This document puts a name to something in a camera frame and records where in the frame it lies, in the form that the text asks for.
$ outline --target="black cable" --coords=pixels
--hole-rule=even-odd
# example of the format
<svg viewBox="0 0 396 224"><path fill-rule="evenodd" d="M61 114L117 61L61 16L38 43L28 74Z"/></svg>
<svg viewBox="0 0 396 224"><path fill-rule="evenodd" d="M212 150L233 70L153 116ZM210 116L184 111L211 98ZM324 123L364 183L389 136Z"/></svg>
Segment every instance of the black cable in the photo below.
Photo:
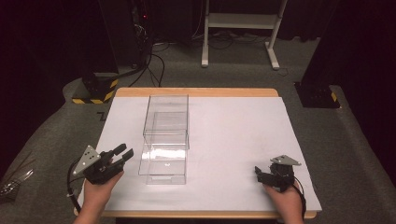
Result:
<svg viewBox="0 0 396 224"><path fill-rule="evenodd" d="M304 216L305 216L305 212L306 212L306 199L304 196L304 188L303 185L301 184L300 180L297 179L297 177L294 177L294 179L297 180L297 182L299 183L301 189L303 192L301 192L297 187L294 186L294 184L292 184L291 186L297 190L297 193L300 195L300 199L301 199L301 204L303 205L303 211L302 211L302 216L303 216L303 220L304 220Z"/></svg>
<svg viewBox="0 0 396 224"><path fill-rule="evenodd" d="M161 44L155 44L154 45L154 47L158 47L158 46L160 46L160 45L165 45L166 44L166 47L165 48L163 48L163 49L156 49L156 50L153 50L153 52L160 52L160 51L164 51L164 50L166 50L166 49L169 49L169 47L171 46L171 43L169 43L169 41L166 41L166 42L163 42L163 43L161 43Z"/></svg>
<svg viewBox="0 0 396 224"><path fill-rule="evenodd" d="M151 55L159 58L161 60L161 62L163 63L163 71L161 72L160 81L158 82L158 87L161 87L162 86L162 82L163 82L163 72L165 70L165 62L163 61L163 59L160 56L158 56L156 54L151 54Z"/></svg>
<svg viewBox="0 0 396 224"><path fill-rule="evenodd" d="M199 14L199 20L198 20L198 25L197 29L195 30L194 34L192 35L192 38L195 37L195 35L198 33L198 30L201 26L201 21L202 21L202 15L204 14L204 0L201 1L201 13Z"/></svg>
<svg viewBox="0 0 396 224"><path fill-rule="evenodd" d="M227 45L227 46L225 46L225 47L223 47L223 48L217 48L217 47L215 47L213 44L211 45L211 44L207 44L210 48L212 48L212 49L227 49L227 48L229 48L232 44L233 44L233 37L232 36L230 36L230 35L226 35L226 36L216 36L215 38L212 38L212 39L214 39L214 40L218 40L218 41L230 41L230 43Z"/></svg>
<svg viewBox="0 0 396 224"><path fill-rule="evenodd" d="M196 37L191 41L191 47L195 49L201 49L202 45L204 43L204 40L202 37Z"/></svg>
<svg viewBox="0 0 396 224"><path fill-rule="evenodd" d="M260 42L263 42L263 41L265 41L265 38L263 39L263 40L258 40L258 41L256 41L257 39L259 39L259 37L256 35L252 40L238 40L238 39L235 39L234 37L233 37L233 41L236 43L236 44L255 44L255 43L260 43Z"/></svg>
<svg viewBox="0 0 396 224"><path fill-rule="evenodd" d="M143 71L140 73L139 77L137 77L137 79L134 82L132 82L128 87L132 87L143 76L143 74L149 68L149 63L150 62L151 62L151 54L149 55L148 62L145 65L145 69L143 69Z"/></svg>
<svg viewBox="0 0 396 224"><path fill-rule="evenodd" d="M81 206L78 203L77 197L74 194L73 189L70 187L70 183L72 182L72 181L70 181L70 175L72 174L73 167L76 165L76 163L78 163L78 161L79 161L79 158L76 159L75 161L73 161L72 164L70 165L69 170L67 172L66 185L67 185L67 193L68 193L67 197L70 198L70 200L72 201L72 204L75 206L76 210L78 212L80 212L81 211Z"/></svg>
<svg viewBox="0 0 396 224"><path fill-rule="evenodd" d="M75 179L70 180L70 184L73 183L73 182L75 182L75 181L78 181L78 180L80 180L80 179L85 179L85 176L78 177L78 178L75 178Z"/></svg>
<svg viewBox="0 0 396 224"><path fill-rule="evenodd" d="M159 83L160 81L159 81L158 78L154 75L154 73L151 71L151 69L148 68L148 71L149 71L149 77L150 77L150 79L151 79L151 83L152 83L153 86L155 86L154 79L157 81L157 83Z"/></svg>
<svg viewBox="0 0 396 224"><path fill-rule="evenodd" d="M134 75L134 74L140 72L140 71L143 69L143 67L144 67L144 66L141 65L141 66L137 67L137 68L136 68L135 70L133 70L133 71L129 71L129 72L126 72L126 73L123 73L123 74L118 74L118 75L113 76L113 77L102 77L101 80L103 80L103 81L108 81L108 80L119 79L119 78L121 78L121 77L128 77L128 76L131 76L131 75Z"/></svg>

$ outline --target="clear acrylic container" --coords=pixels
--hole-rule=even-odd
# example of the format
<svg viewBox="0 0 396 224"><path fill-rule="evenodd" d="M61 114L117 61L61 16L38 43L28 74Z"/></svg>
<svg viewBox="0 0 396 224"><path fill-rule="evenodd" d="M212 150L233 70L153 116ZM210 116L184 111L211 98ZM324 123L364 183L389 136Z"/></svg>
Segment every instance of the clear acrylic container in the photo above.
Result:
<svg viewBox="0 0 396 224"><path fill-rule="evenodd" d="M147 184L186 184L189 96L151 95L143 136L139 174Z"/></svg>

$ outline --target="metal stand leg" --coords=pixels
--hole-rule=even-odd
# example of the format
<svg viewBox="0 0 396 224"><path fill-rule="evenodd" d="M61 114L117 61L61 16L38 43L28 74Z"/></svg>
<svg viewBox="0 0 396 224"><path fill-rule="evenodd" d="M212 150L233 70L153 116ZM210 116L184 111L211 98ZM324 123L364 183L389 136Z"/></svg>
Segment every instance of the metal stand leg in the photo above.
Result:
<svg viewBox="0 0 396 224"><path fill-rule="evenodd" d="M204 45L202 49L202 67L209 66L209 46L207 44L209 33L209 0L206 0Z"/></svg>
<svg viewBox="0 0 396 224"><path fill-rule="evenodd" d="M270 42L265 42L265 49L268 52L268 56L270 57L271 65L274 70L278 70L280 67L279 63L277 62L277 58L275 56L274 44L275 44L277 32L279 31L280 23L282 22L283 12L285 11L285 7L286 7L287 3L288 3L288 0L282 0L282 3L280 4L279 12L277 14L274 30L271 34L271 40L270 40Z"/></svg>

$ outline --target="wire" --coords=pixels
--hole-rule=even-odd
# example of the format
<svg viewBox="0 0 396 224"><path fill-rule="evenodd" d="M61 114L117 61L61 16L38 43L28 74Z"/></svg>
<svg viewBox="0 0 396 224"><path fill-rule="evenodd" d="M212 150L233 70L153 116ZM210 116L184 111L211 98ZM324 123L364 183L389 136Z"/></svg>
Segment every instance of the wire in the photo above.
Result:
<svg viewBox="0 0 396 224"><path fill-rule="evenodd" d="M166 49L169 49L169 47L171 46L171 44L173 44L173 43L169 43L169 42L156 43L156 44L154 44L154 46L166 45L166 47L165 47L164 49L156 49L156 50L153 50L153 52L160 52L160 51L164 51L164 50L166 50Z"/></svg>
<svg viewBox="0 0 396 224"><path fill-rule="evenodd" d="M201 13L199 15L199 22L197 25L197 29L195 30L195 33L192 35L192 38L195 37L195 35L198 33L199 27L201 26L201 19L202 19L203 12L204 12L204 0L201 1Z"/></svg>
<svg viewBox="0 0 396 224"><path fill-rule="evenodd" d="M256 44L256 43L265 42L269 38L269 36L263 37L263 39L261 39L261 36L255 35L252 36L252 38L253 39L251 40L239 40L237 37L234 37L233 39L236 44Z"/></svg>
<svg viewBox="0 0 396 224"><path fill-rule="evenodd" d="M156 55L156 54L151 54L151 55L154 56L154 57L159 58L159 59L161 60L161 62L163 63L163 71L161 72L160 81L158 81L158 87L162 87L163 72L164 72L164 70L165 70L165 62L163 61L163 59L162 59L160 56L158 56L158 55Z"/></svg>
<svg viewBox="0 0 396 224"><path fill-rule="evenodd" d="M141 36L142 35L142 33L143 33L143 36L144 37L146 37L148 34L146 33L146 29L145 28L143 28L143 26L141 26L141 25L138 25L138 24L135 24L134 25L134 28L136 29L136 32L137 32L137 35L136 35L136 37L138 38L139 36Z"/></svg>
<svg viewBox="0 0 396 224"><path fill-rule="evenodd" d="M70 180L70 184L73 183L73 182L75 182L75 181L78 181L78 180L80 180L80 179L84 179L84 178L85 178L85 176L72 179L72 180Z"/></svg>
<svg viewBox="0 0 396 224"><path fill-rule="evenodd" d="M143 76L143 74L146 72L146 70L148 69L148 65L146 65L146 67L145 67L145 69L140 73L140 75L139 75L139 77L133 82L133 83L131 83L128 87L132 87L138 80L139 80L139 78L141 78L142 76Z"/></svg>
<svg viewBox="0 0 396 224"><path fill-rule="evenodd" d="M227 49L233 44L233 37L230 36L230 34L227 34L227 35L212 35L212 36L214 36L214 38L210 38L212 40L218 40L219 42L229 41L228 45L226 45L223 48L218 48L218 47L215 47L213 44L208 44L208 46L211 47L212 49Z"/></svg>
<svg viewBox="0 0 396 224"><path fill-rule="evenodd" d="M196 39L200 39L200 38L203 38L203 37L204 37L204 34L201 34L201 35L193 36L191 39L192 40L196 40Z"/></svg>
<svg viewBox="0 0 396 224"><path fill-rule="evenodd" d="M131 76L131 75L134 75L134 74L138 73L139 71L142 70L142 68L143 68L143 66L140 66L140 67L136 68L134 71L126 72L126 73L119 74L119 75L116 75L116 76L113 76L113 77L107 77L107 78L104 77L101 80L108 81L108 80L119 79L121 77L128 77L128 76Z"/></svg>
<svg viewBox="0 0 396 224"><path fill-rule="evenodd" d="M153 86L155 86L154 79L157 80L157 82L158 82L158 78L155 77L154 73L150 69L148 69L148 71L149 71L149 74L150 74L149 77L151 79L151 83L152 83Z"/></svg>
<svg viewBox="0 0 396 224"><path fill-rule="evenodd" d="M70 187L70 184L74 181L70 181L70 175L72 174L72 170L73 167L78 163L79 158L77 158L75 161L72 162L72 164L69 167L69 170L67 172L67 181L66 181L66 185L67 185L67 197L70 198L70 200L72 201L72 204L75 206L76 210L78 212L81 211L81 206L78 203L78 200L76 198L76 195L74 194L73 189Z"/></svg>
<svg viewBox="0 0 396 224"><path fill-rule="evenodd" d="M303 191L303 192L301 192L296 186L294 186L294 184L291 185L294 189L297 190L297 193L300 195L301 204L303 205L302 216L303 216L303 220L304 220L304 215L305 215L305 212L306 212L306 199L305 199L305 196L304 196L304 188L303 188L303 185L301 184L300 180L297 179L297 177L294 177L294 179L297 180L297 182L299 183L299 185L300 185L300 187L301 187L301 189Z"/></svg>

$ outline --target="forearm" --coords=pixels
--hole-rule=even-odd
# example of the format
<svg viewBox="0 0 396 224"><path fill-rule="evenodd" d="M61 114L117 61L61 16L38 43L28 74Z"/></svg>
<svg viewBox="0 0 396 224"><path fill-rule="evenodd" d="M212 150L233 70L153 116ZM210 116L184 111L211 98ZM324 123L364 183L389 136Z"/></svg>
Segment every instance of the forearm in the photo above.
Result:
<svg viewBox="0 0 396 224"><path fill-rule="evenodd" d="M301 213L289 212L282 216L285 224L304 224Z"/></svg>
<svg viewBox="0 0 396 224"><path fill-rule="evenodd" d="M104 208L97 206L83 205L74 224L97 224Z"/></svg>

